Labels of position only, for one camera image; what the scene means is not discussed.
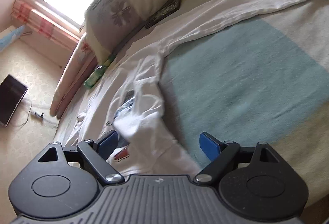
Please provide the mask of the white air conditioner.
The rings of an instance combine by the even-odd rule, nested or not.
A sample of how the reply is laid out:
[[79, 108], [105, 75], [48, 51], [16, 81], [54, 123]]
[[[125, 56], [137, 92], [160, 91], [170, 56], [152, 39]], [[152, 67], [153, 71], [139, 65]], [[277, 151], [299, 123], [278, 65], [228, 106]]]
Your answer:
[[25, 26], [10, 26], [1, 32], [1, 52], [24, 33]]

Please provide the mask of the pink striped left curtain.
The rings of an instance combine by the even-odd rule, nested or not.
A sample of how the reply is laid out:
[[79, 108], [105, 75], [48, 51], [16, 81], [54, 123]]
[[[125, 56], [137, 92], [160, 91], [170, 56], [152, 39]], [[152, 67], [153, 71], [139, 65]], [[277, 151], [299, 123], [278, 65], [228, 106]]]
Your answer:
[[79, 37], [56, 24], [23, 0], [15, 0], [11, 16], [46, 39], [69, 50], [73, 51], [80, 41]]

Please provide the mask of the green glass bottle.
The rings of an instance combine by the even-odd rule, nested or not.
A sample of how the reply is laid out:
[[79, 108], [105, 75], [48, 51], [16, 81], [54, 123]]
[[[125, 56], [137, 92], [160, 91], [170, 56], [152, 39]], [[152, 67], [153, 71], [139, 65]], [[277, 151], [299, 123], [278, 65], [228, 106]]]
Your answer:
[[104, 62], [104, 64], [98, 66], [84, 82], [84, 87], [88, 90], [92, 89], [92, 87], [94, 87], [95, 84], [102, 78], [107, 68], [111, 65], [114, 59], [115, 55], [110, 55], [109, 58]]

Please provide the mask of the white power strip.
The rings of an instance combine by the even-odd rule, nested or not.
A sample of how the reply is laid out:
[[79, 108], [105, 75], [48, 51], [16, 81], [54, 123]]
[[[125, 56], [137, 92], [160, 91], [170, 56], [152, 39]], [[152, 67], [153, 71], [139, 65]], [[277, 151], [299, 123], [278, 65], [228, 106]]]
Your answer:
[[47, 124], [47, 125], [52, 126], [52, 127], [57, 127], [58, 126], [58, 123], [57, 122], [53, 122], [51, 120], [48, 120], [45, 117], [45, 115], [44, 115], [43, 112], [40, 113], [40, 112], [37, 112], [37, 111], [32, 110], [32, 111], [30, 111], [30, 117], [32, 119], [37, 120], [41, 124]]

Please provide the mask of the pink folded quilt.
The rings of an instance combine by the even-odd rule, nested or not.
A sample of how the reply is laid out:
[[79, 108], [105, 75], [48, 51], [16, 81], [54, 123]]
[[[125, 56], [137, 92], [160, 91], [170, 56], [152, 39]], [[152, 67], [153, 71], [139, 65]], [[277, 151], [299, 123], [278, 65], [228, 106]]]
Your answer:
[[86, 33], [84, 33], [57, 84], [50, 106], [51, 117], [57, 119], [62, 117], [73, 97], [97, 64], [95, 54], [86, 40]]

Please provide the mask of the black flat television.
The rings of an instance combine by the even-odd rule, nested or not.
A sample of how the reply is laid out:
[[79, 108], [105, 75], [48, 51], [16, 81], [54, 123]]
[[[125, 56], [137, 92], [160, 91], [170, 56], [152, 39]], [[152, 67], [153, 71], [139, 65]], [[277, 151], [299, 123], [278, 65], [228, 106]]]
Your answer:
[[7, 127], [28, 88], [8, 74], [0, 85], [0, 122]]

